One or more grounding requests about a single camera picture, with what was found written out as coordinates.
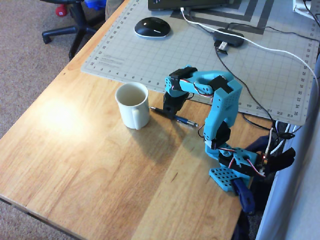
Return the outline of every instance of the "office chair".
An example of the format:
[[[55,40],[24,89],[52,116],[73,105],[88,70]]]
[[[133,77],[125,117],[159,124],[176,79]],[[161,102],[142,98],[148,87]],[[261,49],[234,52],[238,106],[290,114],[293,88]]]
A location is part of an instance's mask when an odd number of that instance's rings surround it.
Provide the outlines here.
[[[90,35],[95,34],[97,30],[94,29],[93,26],[105,20],[105,13],[102,13],[94,17],[93,19],[87,21],[84,10],[81,5],[81,2],[83,2],[84,0],[41,0],[41,1],[52,3],[52,4],[71,4],[70,14],[71,14],[71,17],[74,19],[76,25],[48,30],[42,33],[43,42],[45,44],[48,44],[52,41],[50,38],[51,36],[76,34],[75,39],[69,51],[70,60],[75,56],[84,36],[86,34],[90,34]]]

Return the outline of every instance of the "laptop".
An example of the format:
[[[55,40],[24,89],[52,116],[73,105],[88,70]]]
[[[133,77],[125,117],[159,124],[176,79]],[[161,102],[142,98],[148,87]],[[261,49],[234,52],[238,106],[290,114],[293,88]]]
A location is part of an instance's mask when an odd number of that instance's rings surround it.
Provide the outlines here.
[[[150,11],[180,10],[180,8],[210,9],[224,7],[230,0],[148,0]]]

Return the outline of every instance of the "red object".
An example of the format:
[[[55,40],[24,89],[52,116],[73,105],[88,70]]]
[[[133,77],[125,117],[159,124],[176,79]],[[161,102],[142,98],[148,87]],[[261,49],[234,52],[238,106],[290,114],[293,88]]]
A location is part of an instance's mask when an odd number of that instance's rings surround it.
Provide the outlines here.
[[[58,6],[55,9],[55,14],[59,17],[64,17],[65,15],[67,15],[68,11],[67,11],[67,5],[66,4],[60,4],[60,6]]]

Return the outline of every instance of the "chair base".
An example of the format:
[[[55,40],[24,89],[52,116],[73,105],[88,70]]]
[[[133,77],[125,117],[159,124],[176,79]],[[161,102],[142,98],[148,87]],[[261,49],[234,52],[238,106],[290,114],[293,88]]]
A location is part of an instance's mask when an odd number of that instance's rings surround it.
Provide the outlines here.
[[[70,9],[71,16],[77,25],[57,28],[44,31],[42,33],[43,42],[49,44],[52,36],[60,36],[67,34],[76,34],[72,46],[69,51],[69,59],[73,59],[85,35],[94,35],[97,30],[93,26],[105,20],[105,14],[102,13],[93,19],[87,21],[84,10],[80,2],[73,3]]]

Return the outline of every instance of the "white mug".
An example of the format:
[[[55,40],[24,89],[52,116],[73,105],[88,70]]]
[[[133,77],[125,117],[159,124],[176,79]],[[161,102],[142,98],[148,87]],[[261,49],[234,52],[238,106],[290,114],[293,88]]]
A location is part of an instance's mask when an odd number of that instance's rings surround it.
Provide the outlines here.
[[[139,82],[122,85],[115,92],[121,118],[128,128],[141,129],[150,120],[148,89]]]

